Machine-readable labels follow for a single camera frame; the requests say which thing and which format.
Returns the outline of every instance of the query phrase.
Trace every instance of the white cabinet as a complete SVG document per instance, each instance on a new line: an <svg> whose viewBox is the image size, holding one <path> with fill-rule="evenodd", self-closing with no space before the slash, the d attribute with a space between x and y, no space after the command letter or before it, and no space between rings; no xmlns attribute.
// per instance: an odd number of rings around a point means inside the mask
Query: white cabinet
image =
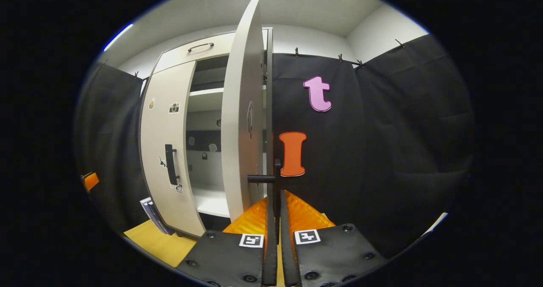
<svg viewBox="0 0 543 287"><path fill-rule="evenodd" d="M248 184L247 175L266 165L267 47L252 0L236 32L159 58L143 92L140 151L149 193L168 226L199 237L206 230L200 214L233 221L264 197L265 188Z"/></svg>

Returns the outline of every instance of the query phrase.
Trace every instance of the drawer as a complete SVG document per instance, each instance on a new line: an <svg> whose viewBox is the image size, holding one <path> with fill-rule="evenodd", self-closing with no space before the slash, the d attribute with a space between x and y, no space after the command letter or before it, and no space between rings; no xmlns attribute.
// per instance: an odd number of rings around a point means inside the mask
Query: drawer
<svg viewBox="0 0 543 287"><path fill-rule="evenodd" d="M235 32L211 36L169 50L161 55L153 74L188 61L211 59L213 57L228 55L232 48L234 36L236 36ZM266 50L268 45L268 30L262 30L262 39L264 42L264 49ZM213 43L213 46L202 45L206 43ZM193 48L189 52L188 49L194 46L198 47Z"/></svg>

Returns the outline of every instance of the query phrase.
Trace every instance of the clip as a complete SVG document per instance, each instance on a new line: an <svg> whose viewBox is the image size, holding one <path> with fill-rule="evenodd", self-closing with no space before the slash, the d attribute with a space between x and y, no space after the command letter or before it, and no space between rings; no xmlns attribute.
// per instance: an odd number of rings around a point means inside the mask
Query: clip
<svg viewBox="0 0 543 287"><path fill-rule="evenodd" d="M403 45L403 43L402 43L402 42L399 42L399 41L398 41L398 39L395 39L395 40L396 40L396 42L398 42L398 43L399 43L399 44L400 44L400 45L402 46L402 48L404 48L404 49L406 48L406 46L405 46L405 45Z"/></svg>

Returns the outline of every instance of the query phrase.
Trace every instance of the open cabinet door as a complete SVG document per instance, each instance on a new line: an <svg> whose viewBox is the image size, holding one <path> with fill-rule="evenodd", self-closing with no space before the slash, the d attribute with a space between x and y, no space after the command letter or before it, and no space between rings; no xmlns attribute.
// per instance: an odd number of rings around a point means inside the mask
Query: open cabinet door
<svg viewBox="0 0 543 287"><path fill-rule="evenodd" d="M143 100L140 150L147 187L164 223L199 237L205 229L188 180L185 145L195 67L196 61L190 61L151 77Z"/></svg>
<svg viewBox="0 0 543 287"><path fill-rule="evenodd" d="M264 47L258 0L236 30L224 79L221 146L224 190L231 221L251 205L247 175L262 173Z"/></svg>

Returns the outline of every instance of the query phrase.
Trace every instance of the white shelf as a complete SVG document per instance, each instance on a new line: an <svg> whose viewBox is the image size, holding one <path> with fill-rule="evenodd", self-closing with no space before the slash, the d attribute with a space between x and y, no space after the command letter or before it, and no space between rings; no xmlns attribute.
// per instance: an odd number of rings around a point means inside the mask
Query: white shelf
<svg viewBox="0 0 543 287"><path fill-rule="evenodd" d="M191 183L192 195L198 212L230 218L227 195L223 190L213 189L211 185Z"/></svg>
<svg viewBox="0 0 543 287"><path fill-rule="evenodd" d="M266 86L262 86L263 105L266 108ZM211 111L223 109L224 88L208 89L190 92L188 94L187 112Z"/></svg>

